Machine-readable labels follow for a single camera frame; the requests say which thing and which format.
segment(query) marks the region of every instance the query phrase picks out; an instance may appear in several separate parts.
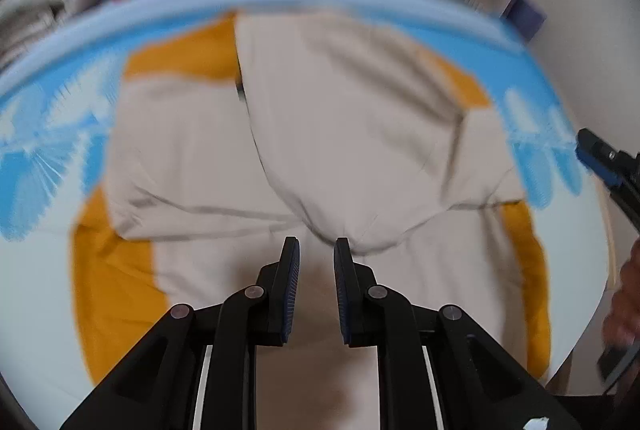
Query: white wall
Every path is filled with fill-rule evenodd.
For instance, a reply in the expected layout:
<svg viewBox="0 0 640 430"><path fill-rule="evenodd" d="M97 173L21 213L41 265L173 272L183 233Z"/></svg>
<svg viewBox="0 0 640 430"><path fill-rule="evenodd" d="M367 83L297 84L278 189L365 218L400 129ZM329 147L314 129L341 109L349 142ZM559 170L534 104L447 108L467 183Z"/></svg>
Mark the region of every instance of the white wall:
<svg viewBox="0 0 640 430"><path fill-rule="evenodd" d="M508 1L496 0L501 6ZM547 20L530 50L576 126L591 127L619 149L640 151L640 0L533 1ZM615 205L610 213L622 264L637 235ZM575 349L572 394L601 393L594 363L609 301L610 293Z"/></svg>

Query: white sticker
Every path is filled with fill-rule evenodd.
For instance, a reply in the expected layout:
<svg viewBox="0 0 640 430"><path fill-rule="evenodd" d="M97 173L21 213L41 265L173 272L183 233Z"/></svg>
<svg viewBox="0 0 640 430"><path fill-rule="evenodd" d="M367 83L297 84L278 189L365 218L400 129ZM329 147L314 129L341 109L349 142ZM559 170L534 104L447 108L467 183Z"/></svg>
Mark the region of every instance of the white sticker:
<svg viewBox="0 0 640 430"><path fill-rule="evenodd" d="M539 417L531 419L522 430L546 430L546 425L549 423L548 417Z"/></svg>

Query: human hand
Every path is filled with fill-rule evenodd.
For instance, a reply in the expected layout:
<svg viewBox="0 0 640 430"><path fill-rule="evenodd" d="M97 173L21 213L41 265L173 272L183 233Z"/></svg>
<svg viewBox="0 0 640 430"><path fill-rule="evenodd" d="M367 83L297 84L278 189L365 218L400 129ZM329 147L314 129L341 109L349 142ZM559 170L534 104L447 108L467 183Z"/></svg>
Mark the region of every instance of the human hand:
<svg viewBox="0 0 640 430"><path fill-rule="evenodd" d="M628 347L640 339L640 238L620 271L620 281L622 287L613 295L602 337L607 346Z"/></svg>

